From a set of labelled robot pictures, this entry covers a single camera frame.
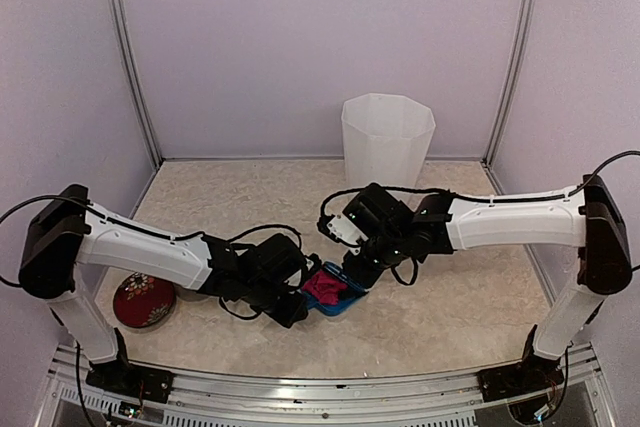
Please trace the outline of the blue dustpan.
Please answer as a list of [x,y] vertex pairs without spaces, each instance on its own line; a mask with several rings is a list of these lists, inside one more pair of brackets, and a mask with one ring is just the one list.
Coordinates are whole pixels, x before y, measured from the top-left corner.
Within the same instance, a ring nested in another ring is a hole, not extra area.
[[304,283],[301,293],[309,310],[335,317],[364,298],[368,291],[346,275],[340,266],[325,262]]

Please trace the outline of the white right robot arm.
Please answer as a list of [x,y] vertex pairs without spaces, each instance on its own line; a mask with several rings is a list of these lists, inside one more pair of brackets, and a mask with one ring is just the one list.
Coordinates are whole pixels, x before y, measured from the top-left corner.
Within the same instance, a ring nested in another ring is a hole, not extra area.
[[535,389],[572,338],[604,300],[626,289],[631,262],[625,222],[598,172],[580,184],[520,196],[463,195],[451,190],[419,190],[414,209],[398,199],[401,188],[371,183],[352,190],[352,200],[327,222],[328,234],[348,247],[345,273],[365,288],[386,269],[430,255],[499,245],[550,244],[573,247],[578,270],[551,310],[530,334],[523,360],[511,380]]

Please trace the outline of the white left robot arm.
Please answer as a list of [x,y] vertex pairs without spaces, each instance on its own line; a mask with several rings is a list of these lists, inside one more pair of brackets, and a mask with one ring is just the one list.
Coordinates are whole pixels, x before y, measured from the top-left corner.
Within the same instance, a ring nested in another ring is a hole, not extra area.
[[126,220],[91,202],[72,184],[44,195],[30,222],[18,273],[21,288],[44,300],[79,343],[86,359],[121,392],[140,381],[121,334],[111,326],[76,268],[114,267],[162,279],[221,305],[242,301],[253,315],[289,328],[308,315],[301,291],[309,264],[298,243],[276,233],[258,245],[197,232],[178,235]]

